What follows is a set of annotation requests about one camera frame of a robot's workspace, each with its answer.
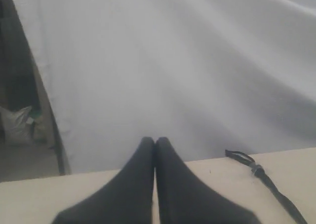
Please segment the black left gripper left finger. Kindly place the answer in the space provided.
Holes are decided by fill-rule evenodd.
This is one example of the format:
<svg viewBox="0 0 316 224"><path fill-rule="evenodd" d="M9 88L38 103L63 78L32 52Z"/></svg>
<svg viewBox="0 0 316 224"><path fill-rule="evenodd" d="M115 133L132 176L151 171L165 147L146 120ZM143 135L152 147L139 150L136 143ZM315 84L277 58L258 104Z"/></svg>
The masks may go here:
<svg viewBox="0 0 316 224"><path fill-rule="evenodd" d="M125 166L100 190L57 214L55 224L150 224L154 145L144 137Z"/></svg>

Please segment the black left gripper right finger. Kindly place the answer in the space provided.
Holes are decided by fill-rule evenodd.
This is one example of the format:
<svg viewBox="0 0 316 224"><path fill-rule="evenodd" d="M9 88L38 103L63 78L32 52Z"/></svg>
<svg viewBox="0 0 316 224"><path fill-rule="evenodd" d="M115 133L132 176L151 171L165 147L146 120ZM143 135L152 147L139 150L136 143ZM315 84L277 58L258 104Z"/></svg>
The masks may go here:
<svg viewBox="0 0 316 224"><path fill-rule="evenodd" d="M183 162L166 137L156 141L156 181L162 224L258 224L250 210L221 196Z"/></svg>

